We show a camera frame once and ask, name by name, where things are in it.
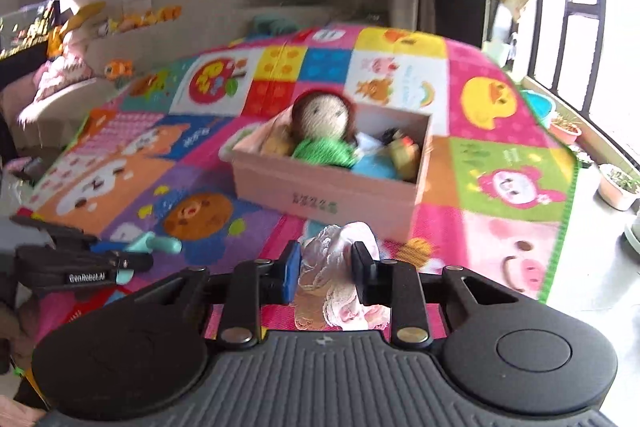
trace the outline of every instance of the blue basin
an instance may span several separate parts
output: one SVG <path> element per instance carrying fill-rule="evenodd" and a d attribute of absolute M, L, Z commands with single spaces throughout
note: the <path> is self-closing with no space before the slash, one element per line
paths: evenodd
<path fill-rule="evenodd" d="M 544 94 L 536 93 L 530 89 L 524 89 L 522 95 L 529 102 L 529 106 L 533 109 L 538 119 L 547 129 L 551 125 L 551 118 L 556 111 L 556 102 L 551 100 Z"/>

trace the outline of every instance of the window frame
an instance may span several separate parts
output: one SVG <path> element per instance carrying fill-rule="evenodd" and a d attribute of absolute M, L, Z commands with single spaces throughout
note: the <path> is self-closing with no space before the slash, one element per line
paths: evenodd
<path fill-rule="evenodd" d="M 540 44 L 540 29 L 542 28 L 542 5 L 543 0 L 536 0 L 536 15 L 534 19 L 533 36 L 531 41 L 531 56 L 529 59 L 529 67 L 527 68 L 527 76 L 536 80 L 536 61 L 538 58 L 538 47 Z M 640 169 L 639 159 L 635 158 L 629 151 L 622 147 L 609 133 L 604 131 L 600 126 L 591 120 L 590 110 L 591 103 L 593 102 L 593 94 L 596 87 L 596 81 L 598 79 L 598 71 L 600 69 L 600 59 L 602 58 L 602 47 L 604 44 L 604 28 L 607 11 L 607 0 L 596 0 L 595 4 L 583 4 L 576 3 L 574 0 L 564 0 L 564 16 L 562 17 L 562 29 L 560 33 L 560 43 L 558 49 L 558 58 L 556 59 L 556 68 L 554 70 L 554 77 L 551 88 L 548 90 L 557 96 L 563 103 L 569 108 L 574 110 L 582 118 L 584 118 L 590 125 L 592 125 L 599 133 L 601 133 L 606 139 L 620 150 L 620 152 L 634 165 L 636 169 Z M 584 95 L 584 101 L 582 107 L 574 107 L 571 103 L 567 102 L 562 96 L 558 94 L 558 85 L 560 83 L 560 73 L 562 71 L 562 62 L 564 60 L 564 48 L 566 45 L 566 34 L 568 29 L 569 17 L 571 15 L 579 15 L 598 20 L 598 30 L 596 33 L 596 42 L 593 52 L 593 62 L 591 63 L 591 72 L 589 75 L 589 81 L 587 83 L 587 89 Z"/>

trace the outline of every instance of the green knitted sweater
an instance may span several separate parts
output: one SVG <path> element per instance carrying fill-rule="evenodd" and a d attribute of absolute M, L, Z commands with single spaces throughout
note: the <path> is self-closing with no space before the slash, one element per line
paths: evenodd
<path fill-rule="evenodd" d="M 292 157 L 313 165 L 335 165 L 349 169 L 357 163 L 355 147 L 333 138 L 306 138 L 298 144 Z"/>

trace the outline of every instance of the knitted doll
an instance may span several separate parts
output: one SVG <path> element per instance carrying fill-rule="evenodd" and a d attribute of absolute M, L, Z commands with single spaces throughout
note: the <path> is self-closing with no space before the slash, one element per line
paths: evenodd
<path fill-rule="evenodd" d="M 353 103 L 329 90 L 311 90 L 294 102 L 291 135 L 293 158 L 314 165 L 351 168 L 357 163 Z"/>

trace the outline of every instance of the metal rivet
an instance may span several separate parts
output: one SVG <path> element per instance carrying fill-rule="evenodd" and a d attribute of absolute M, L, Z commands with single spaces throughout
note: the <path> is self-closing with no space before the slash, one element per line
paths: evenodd
<path fill-rule="evenodd" d="M 429 338 L 429 333 L 424 331 L 422 328 L 408 327 L 398 330 L 396 336 L 404 343 L 420 344 Z"/>
<path fill-rule="evenodd" d="M 253 337 L 246 328 L 228 328 L 220 334 L 220 338 L 229 344 L 245 344 Z"/>

